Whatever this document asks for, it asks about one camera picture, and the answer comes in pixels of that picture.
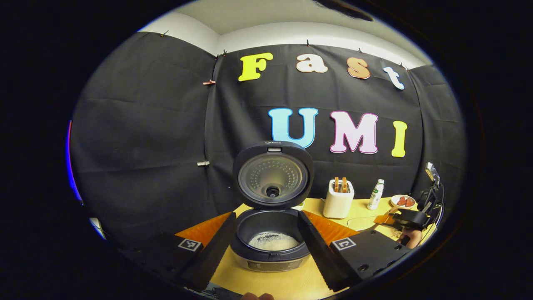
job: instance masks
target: plastic bottle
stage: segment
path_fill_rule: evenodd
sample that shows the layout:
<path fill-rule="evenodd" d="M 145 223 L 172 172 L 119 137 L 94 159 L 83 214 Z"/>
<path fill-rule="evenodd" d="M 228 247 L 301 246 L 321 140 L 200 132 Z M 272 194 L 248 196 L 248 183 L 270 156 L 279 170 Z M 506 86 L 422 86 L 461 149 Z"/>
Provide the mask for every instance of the plastic bottle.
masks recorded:
<path fill-rule="evenodd" d="M 377 208 L 377 205 L 379 204 L 379 200 L 381 199 L 381 195 L 383 195 L 383 184 L 385 181 L 383 179 L 379 179 L 377 181 L 376 186 L 374 187 L 374 190 L 372 191 L 372 195 L 370 196 L 370 201 L 368 201 L 367 208 L 369 210 L 374 210 Z"/>

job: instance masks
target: ceiling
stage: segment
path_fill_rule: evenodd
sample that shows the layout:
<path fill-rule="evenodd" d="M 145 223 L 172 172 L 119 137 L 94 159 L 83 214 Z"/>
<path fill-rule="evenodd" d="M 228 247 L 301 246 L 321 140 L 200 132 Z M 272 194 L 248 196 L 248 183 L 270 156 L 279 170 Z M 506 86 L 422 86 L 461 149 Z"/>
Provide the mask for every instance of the ceiling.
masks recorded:
<path fill-rule="evenodd" d="M 396 30 L 374 21 L 352 19 L 313 0 L 197 0 L 174 12 L 188 15 L 220 35 L 277 22 L 318 22 L 356 29 L 389 41 L 430 64 L 430 59 Z"/>

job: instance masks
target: yellow table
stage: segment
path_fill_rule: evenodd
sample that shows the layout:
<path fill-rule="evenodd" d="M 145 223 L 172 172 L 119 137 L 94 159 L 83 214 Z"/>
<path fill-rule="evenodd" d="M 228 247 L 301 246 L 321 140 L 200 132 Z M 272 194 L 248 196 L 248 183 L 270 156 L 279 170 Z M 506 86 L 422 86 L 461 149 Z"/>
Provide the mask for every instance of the yellow table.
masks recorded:
<path fill-rule="evenodd" d="M 357 231 L 373 226 L 376 216 L 383 215 L 392 208 L 390 197 L 382 198 L 376 210 L 367 209 L 367 203 L 368 199 L 354 199 L 346 218 L 330 220 Z M 234 212 L 238 217 L 243 211 L 248 209 L 251 209 L 251 207 L 243 204 Z M 303 209 L 323 216 L 324 202 L 321 199 L 307 198 Z M 378 226 L 376 230 L 394 240 L 399 237 L 399 232 L 386 226 Z M 294 270 L 272 273 L 254 272 L 237 264 L 230 247 L 226 249 L 215 274 L 211 278 L 211 282 L 239 294 L 250 292 L 259 296 L 269 293 L 276 300 L 323 299 L 335 294 L 327 287 L 312 257 L 305 264 Z"/>

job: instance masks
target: open lid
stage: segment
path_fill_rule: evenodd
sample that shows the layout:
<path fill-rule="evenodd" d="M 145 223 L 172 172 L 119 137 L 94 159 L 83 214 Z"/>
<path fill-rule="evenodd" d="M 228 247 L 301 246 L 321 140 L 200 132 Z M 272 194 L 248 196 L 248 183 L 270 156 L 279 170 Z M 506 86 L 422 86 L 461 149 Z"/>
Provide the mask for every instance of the open lid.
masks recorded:
<path fill-rule="evenodd" d="M 313 177 L 309 153 L 287 141 L 250 145 L 233 163 L 233 178 L 243 203 L 258 209 L 287 209 L 302 203 Z"/>

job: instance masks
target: hand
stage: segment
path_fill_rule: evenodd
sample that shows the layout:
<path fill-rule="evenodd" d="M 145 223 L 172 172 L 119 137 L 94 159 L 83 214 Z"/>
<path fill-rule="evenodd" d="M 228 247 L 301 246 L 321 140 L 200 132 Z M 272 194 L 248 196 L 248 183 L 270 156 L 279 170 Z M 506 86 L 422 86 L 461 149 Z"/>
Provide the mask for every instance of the hand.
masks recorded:
<path fill-rule="evenodd" d="M 265 293 L 258 298 L 252 293 L 246 293 L 240 300 L 274 300 L 274 296 Z"/>
<path fill-rule="evenodd" d="M 398 239 L 398 242 L 400 243 L 401 240 L 403 240 L 404 237 L 408 236 L 410 240 L 407 242 L 407 248 L 413 249 L 416 246 L 418 246 L 418 243 L 422 240 L 422 231 L 415 230 L 415 229 L 402 229 L 402 235 Z"/>

